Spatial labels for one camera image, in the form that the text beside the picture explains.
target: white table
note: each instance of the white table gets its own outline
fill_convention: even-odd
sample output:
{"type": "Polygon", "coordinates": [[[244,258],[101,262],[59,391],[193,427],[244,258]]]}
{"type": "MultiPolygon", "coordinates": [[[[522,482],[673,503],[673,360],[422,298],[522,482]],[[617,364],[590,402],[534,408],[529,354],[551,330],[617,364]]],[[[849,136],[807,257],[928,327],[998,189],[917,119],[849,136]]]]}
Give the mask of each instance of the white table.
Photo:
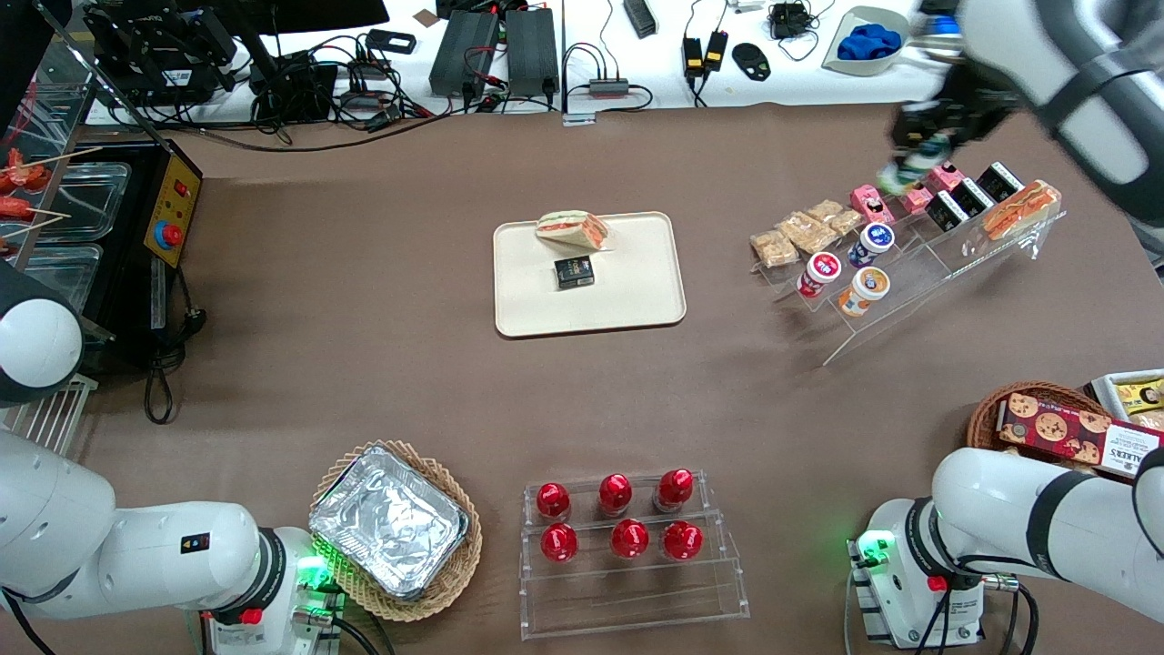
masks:
{"type": "MultiPolygon", "coordinates": [[[[609,12],[605,0],[567,0],[567,43],[561,35],[561,1],[547,0],[547,6],[554,10],[558,27],[559,51],[576,41],[598,44],[598,31],[609,12]]],[[[690,3],[686,0],[654,0],[652,8],[659,23],[659,34],[638,38],[622,0],[611,0],[615,14],[606,28],[605,40],[611,54],[620,64],[622,76],[631,84],[651,88],[654,102],[651,108],[675,108],[693,106],[691,93],[682,77],[680,44],[683,26],[687,22],[690,3]]],[[[767,10],[754,10],[734,14],[729,9],[724,17],[723,29],[728,31],[728,52],[719,72],[712,74],[703,91],[703,99],[712,107],[747,106],[759,102],[778,102],[782,105],[832,105],[866,102],[901,102],[931,97],[941,86],[946,66],[929,60],[922,52],[908,48],[887,71],[873,77],[852,77],[831,70],[822,69],[821,63],[832,42],[837,26],[845,12],[858,3],[894,9],[911,15],[921,0],[837,0],[836,5],[823,12],[821,26],[817,29],[821,43],[803,62],[790,60],[768,36],[766,22],[767,10]],[[741,42],[751,42],[760,47],[772,65],[772,76],[765,81],[752,81],[731,60],[731,49],[741,42]]],[[[393,67],[400,71],[403,86],[417,102],[433,112],[441,112],[448,106],[448,99],[435,97],[428,86],[428,72],[436,56],[447,21],[426,28],[412,16],[421,9],[434,9],[432,0],[385,0],[391,20],[381,29],[405,31],[416,35],[417,48],[411,55],[390,55],[393,67]]],[[[691,21],[691,36],[697,36],[707,44],[723,3],[719,0],[702,0],[691,21]]],[[[364,29],[289,34],[281,37],[283,52],[296,52],[321,43],[328,37],[348,34],[357,35],[364,29]]],[[[277,51],[274,37],[264,36],[263,42],[274,55],[277,51]]],[[[350,51],[350,40],[336,43],[350,51]]],[[[811,45],[811,37],[801,37],[785,42],[785,47],[796,56],[801,56],[811,45]]],[[[320,60],[346,60],[347,57],[335,50],[322,50],[317,55],[320,60]]],[[[246,62],[247,54],[240,48],[235,65],[246,62]]],[[[491,74],[508,77],[508,65],[504,56],[495,57],[491,74]]],[[[567,83],[570,87],[589,81],[594,73],[594,62],[585,55],[570,57],[567,83]]],[[[369,83],[374,88],[386,88],[386,83],[369,83]]],[[[347,76],[341,74],[336,83],[336,94],[347,90],[347,76]]],[[[608,107],[631,106],[643,101],[644,95],[631,98],[597,100],[588,97],[584,91],[577,91],[570,97],[570,112],[590,112],[608,107]]],[[[219,92],[211,101],[192,107],[190,116],[197,122],[239,122],[249,118],[254,94],[246,83],[240,84],[232,93],[219,92]]],[[[561,107],[561,94],[554,98],[554,105],[561,107]]],[[[163,109],[166,114],[171,111],[163,109]]],[[[510,102],[506,113],[532,113],[546,111],[533,104],[510,102]]],[[[126,120],[125,112],[118,113],[126,120]]],[[[111,124],[113,119],[104,105],[94,104],[90,112],[91,124],[111,124]]]]}

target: aluminum foil tray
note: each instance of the aluminum foil tray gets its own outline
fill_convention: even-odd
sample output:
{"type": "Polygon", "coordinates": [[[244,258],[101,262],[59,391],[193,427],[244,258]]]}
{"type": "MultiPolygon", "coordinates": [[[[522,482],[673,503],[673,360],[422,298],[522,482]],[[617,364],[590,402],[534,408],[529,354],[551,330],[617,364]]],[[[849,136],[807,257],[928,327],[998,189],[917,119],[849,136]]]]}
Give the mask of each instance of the aluminum foil tray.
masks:
{"type": "Polygon", "coordinates": [[[417,600],[464,540],[469,517],[398,457],[372,447],[332,485],[308,525],[390,596],[417,600]]]}

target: brown tablecloth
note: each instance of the brown tablecloth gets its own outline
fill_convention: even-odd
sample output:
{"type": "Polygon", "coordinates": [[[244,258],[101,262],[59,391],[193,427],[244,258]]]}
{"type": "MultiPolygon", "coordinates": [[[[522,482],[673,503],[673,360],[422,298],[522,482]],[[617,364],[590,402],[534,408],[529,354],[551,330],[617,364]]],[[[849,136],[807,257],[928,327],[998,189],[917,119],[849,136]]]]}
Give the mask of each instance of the brown tablecloth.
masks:
{"type": "MultiPolygon", "coordinates": [[[[183,136],[208,177],[185,266],[210,322],[173,376],[177,422],[146,421],[141,383],[107,384],[83,462],[121,506],[228,500],[262,525],[305,526],[336,457],[377,437],[412,442],[473,497],[485,543],[452,608],[392,631],[402,655],[840,653],[845,537],[882,501],[929,494],[984,396],[1158,366],[1164,350],[1164,291],[1128,225],[1018,116],[957,162],[977,172],[1002,159],[1064,191],[1070,215],[1039,259],[967,280],[819,369],[839,342],[748,273],[747,235],[871,180],[888,119],[887,107],[753,107],[566,129],[556,115],[470,116],[317,155],[183,136]],[[533,341],[495,332],[494,228],[572,207],[670,215],[682,322],[533,341]],[[710,476],[752,618],[520,643],[523,485],[676,465],[710,476]]],[[[1096,593],[1030,586],[1039,653],[1164,641],[1164,627],[1096,593]]],[[[992,598],[988,641],[964,652],[996,652],[1008,607],[992,598]]],[[[859,626],[856,650],[879,650],[859,626]]],[[[62,655],[192,652],[168,608],[37,627],[62,655]]],[[[33,653],[10,619],[0,643],[33,653]]]]}

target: red knob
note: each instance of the red knob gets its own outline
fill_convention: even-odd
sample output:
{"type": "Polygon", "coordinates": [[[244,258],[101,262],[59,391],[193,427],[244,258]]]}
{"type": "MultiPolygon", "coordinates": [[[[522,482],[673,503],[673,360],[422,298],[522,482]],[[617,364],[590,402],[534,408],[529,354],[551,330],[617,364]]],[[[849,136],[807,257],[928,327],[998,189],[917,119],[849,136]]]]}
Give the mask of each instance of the red knob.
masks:
{"type": "Polygon", "coordinates": [[[570,515],[570,493],[558,483],[546,483],[538,490],[538,513],[546,519],[565,520],[570,515]]]}
{"type": "Polygon", "coordinates": [[[647,527],[634,519],[619,521],[610,533],[610,549],[615,555],[627,560],[643,555],[650,542],[647,527]]]}
{"type": "Polygon", "coordinates": [[[182,228],[177,225],[166,225],[162,228],[162,240],[166,245],[177,245],[182,242],[182,228]]]}
{"type": "Polygon", "coordinates": [[[239,614],[239,621],[244,626],[257,626],[263,620],[263,611],[258,607],[248,607],[239,614]]]}
{"type": "Polygon", "coordinates": [[[608,517],[618,517],[631,504],[631,482],[622,474],[606,476],[598,485],[598,508],[608,517]]]}
{"type": "Polygon", "coordinates": [[[687,521],[675,521],[662,533],[662,551],[672,560],[690,560],[703,548],[703,531],[687,521]]]}
{"type": "Polygon", "coordinates": [[[541,533],[541,554],[551,562],[569,562],[579,551],[579,537],[566,524],[554,524],[541,533]]]}
{"type": "Polygon", "coordinates": [[[690,500],[695,491],[695,476],[687,469],[676,469],[663,474],[655,487],[655,507],[660,512],[677,512],[690,500]]]}

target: white wire rack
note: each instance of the white wire rack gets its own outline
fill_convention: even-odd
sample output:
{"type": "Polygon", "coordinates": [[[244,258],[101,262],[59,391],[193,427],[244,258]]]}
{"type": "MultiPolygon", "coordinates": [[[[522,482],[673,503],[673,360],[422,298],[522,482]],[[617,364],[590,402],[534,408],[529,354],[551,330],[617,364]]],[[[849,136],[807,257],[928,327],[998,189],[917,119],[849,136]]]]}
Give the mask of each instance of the white wire rack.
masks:
{"type": "Polygon", "coordinates": [[[95,382],[76,375],[47,399],[0,411],[0,422],[13,434],[69,457],[85,401],[95,389],[95,382]]]}

